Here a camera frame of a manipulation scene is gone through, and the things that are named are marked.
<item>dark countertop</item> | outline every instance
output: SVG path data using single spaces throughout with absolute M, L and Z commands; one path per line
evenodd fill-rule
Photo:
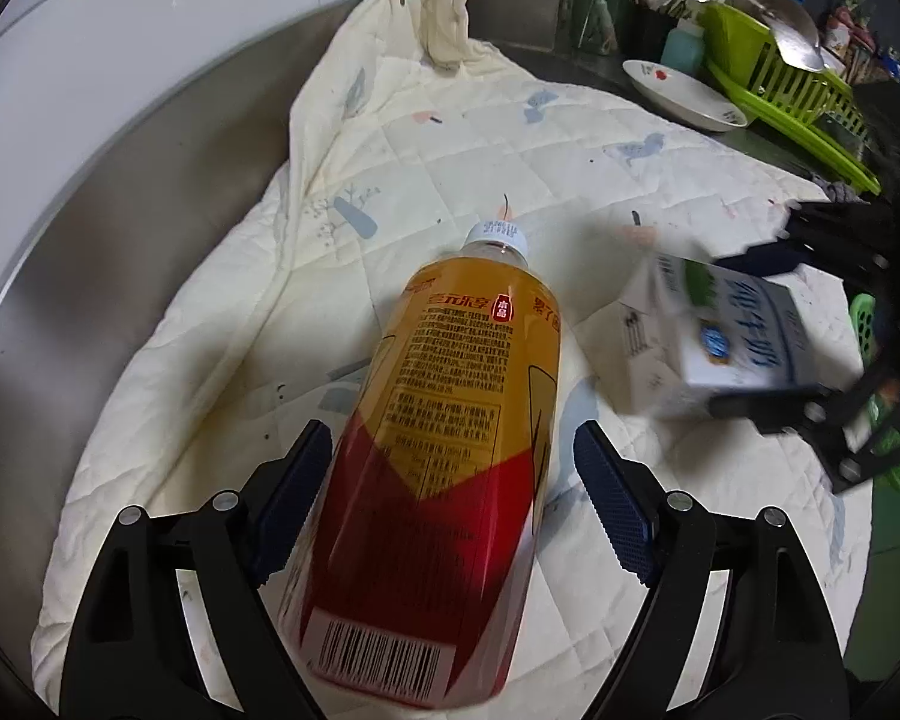
M 689 126 L 656 107 L 637 90 L 624 72 L 624 57 L 621 55 L 596 56 L 575 52 L 573 55 L 564 56 L 547 50 L 499 43 L 497 47 L 504 52 L 504 55 L 539 79 L 552 83 L 589 86 L 593 89 L 610 92 L 637 103 L 664 119 L 683 124 L 684 127 Z M 735 149 L 735 151 L 741 151 L 761 162 L 780 167 L 781 170 L 787 170 L 793 175 L 809 179 L 815 172 L 829 181 L 839 180 L 830 167 L 823 165 L 816 157 L 804 151 L 803 148 L 760 119 L 756 119 L 746 129 L 719 133 L 703 132 L 703 134 Z

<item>green dish rack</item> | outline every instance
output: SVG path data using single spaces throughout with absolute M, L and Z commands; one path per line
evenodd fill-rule
M 713 2 L 701 14 L 706 68 L 746 114 L 775 127 L 830 165 L 856 191 L 880 194 L 871 170 L 814 127 L 823 114 L 853 135 L 866 138 L 866 124 L 853 91 L 832 71 L 809 73 L 785 64 L 770 28 L 743 11 Z

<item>red logo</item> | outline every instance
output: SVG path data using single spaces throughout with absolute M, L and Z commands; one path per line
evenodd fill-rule
M 490 317 L 494 322 L 509 322 L 514 318 L 514 305 L 509 295 L 497 295 L 493 308 L 490 309 Z

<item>green floor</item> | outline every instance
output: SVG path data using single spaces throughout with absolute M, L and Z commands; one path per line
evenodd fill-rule
M 864 592 L 845 664 L 858 679 L 880 680 L 900 658 L 900 494 L 874 484 L 874 532 Z

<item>green plastic basket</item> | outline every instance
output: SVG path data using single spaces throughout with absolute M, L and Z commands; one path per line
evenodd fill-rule
M 857 295 L 850 303 L 850 320 L 857 334 L 857 343 L 860 346 L 860 357 L 864 365 L 869 365 L 876 356 L 876 342 L 874 341 L 874 308 L 876 300 L 873 295 Z M 869 399 L 866 404 L 871 428 L 880 424 L 890 413 L 890 406 L 879 395 Z M 891 449 L 900 446 L 900 435 L 896 431 L 884 437 L 884 440 L 876 447 L 877 454 L 884 454 Z M 900 465 L 889 470 L 880 479 L 888 483 L 900 493 Z
M 814 127 L 830 114 L 853 135 L 866 138 L 866 124 L 850 86 L 826 70 L 809 73 L 780 58 L 770 28 L 743 11 L 713 2 L 701 14 L 706 68 L 748 118 L 763 119 L 818 160 L 830 165 L 856 191 L 880 194 L 871 170 L 833 138 Z

